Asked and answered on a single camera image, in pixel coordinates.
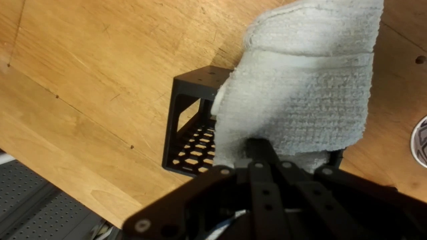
wood grain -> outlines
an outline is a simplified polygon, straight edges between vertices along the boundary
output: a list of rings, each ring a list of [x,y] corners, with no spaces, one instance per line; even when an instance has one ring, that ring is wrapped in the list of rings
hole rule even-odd
[[[427,66],[414,63],[425,17],[412,15],[424,1],[385,0],[365,135],[342,169],[427,201],[427,169],[408,145],[427,114]],[[0,146],[119,226],[186,179],[160,169],[172,77],[233,66],[248,23],[284,2],[27,0],[0,74]]]
[[[13,51],[23,0],[0,0],[0,71],[5,71]]]

wooden floor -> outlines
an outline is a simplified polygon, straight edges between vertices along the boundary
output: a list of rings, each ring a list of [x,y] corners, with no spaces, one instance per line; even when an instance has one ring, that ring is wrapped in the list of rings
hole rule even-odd
[[[119,226],[188,178],[160,167],[174,74],[232,67],[286,0],[0,0],[0,147]],[[364,138],[341,167],[427,201],[427,0],[385,0]]]

bolt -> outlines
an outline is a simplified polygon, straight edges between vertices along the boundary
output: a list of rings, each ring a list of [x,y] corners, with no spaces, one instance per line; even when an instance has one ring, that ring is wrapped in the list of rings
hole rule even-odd
[[[329,167],[322,167],[321,171],[322,171],[324,174],[332,174],[332,173],[333,173],[333,170],[329,169]]]
[[[284,162],[281,163],[281,166],[282,166],[282,167],[292,167],[292,163],[288,162],[288,161],[284,161]]]
[[[136,221],[134,230],[138,233],[144,233],[149,229],[149,226],[150,226],[150,221],[148,218],[141,218]]]
[[[221,174],[229,174],[229,169],[221,169],[220,173]]]

black metal basket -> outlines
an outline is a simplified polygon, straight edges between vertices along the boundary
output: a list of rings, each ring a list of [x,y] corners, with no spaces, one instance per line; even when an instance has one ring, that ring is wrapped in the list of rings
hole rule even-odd
[[[204,66],[173,78],[162,167],[196,175],[212,166],[214,155],[214,122],[210,106],[229,69]],[[180,129],[180,114],[200,99],[198,110]],[[328,165],[338,166],[342,150],[330,151]]]

white towel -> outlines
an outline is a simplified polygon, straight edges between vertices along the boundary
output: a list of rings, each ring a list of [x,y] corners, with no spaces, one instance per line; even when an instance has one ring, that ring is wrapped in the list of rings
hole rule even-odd
[[[382,0],[300,0],[261,14],[212,106],[214,163],[242,158],[248,137],[281,155],[361,138],[381,11]]]

